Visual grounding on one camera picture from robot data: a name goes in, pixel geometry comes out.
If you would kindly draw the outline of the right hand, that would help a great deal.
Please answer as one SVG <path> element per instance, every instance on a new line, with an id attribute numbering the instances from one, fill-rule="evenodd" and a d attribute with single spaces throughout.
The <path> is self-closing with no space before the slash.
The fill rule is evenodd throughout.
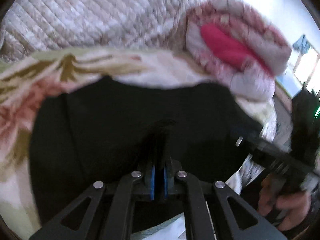
<path id="1" fill-rule="evenodd" d="M 279 231 L 291 230 L 307 217 L 311 206 L 311 194 L 309 191 L 299 191 L 294 194 L 276 197 L 271 191 L 272 179 L 273 175 L 269 174 L 261 183 L 258 213 L 265 217 L 274 207 L 278 210 L 287 211 L 285 218 L 277 228 Z"/>

